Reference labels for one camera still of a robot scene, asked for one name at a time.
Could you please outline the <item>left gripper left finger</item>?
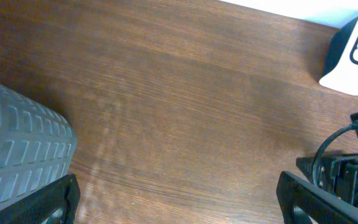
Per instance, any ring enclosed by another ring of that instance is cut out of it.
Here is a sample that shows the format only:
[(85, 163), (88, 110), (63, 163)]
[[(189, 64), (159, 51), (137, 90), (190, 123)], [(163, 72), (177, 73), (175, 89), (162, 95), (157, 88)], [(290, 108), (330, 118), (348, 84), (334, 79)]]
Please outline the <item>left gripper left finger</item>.
[(75, 174), (46, 185), (0, 211), (0, 223), (73, 224), (80, 201)]

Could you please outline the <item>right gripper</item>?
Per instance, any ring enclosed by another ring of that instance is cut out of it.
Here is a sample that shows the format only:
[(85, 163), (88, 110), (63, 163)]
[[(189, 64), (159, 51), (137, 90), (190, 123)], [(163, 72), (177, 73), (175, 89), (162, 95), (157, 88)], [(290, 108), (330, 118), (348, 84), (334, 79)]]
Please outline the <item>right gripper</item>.
[(316, 164), (316, 175), (312, 157), (297, 158), (296, 166), (312, 184), (358, 208), (358, 154), (325, 155)]

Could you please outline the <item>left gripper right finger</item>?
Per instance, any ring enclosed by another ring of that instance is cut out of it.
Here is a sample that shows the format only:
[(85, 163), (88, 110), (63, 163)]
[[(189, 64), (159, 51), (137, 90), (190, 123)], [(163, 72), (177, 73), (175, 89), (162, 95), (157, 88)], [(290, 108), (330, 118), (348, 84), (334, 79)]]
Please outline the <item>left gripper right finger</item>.
[(281, 172), (276, 194), (285, 224), (358, 223), (358, 208), (291, 172)]

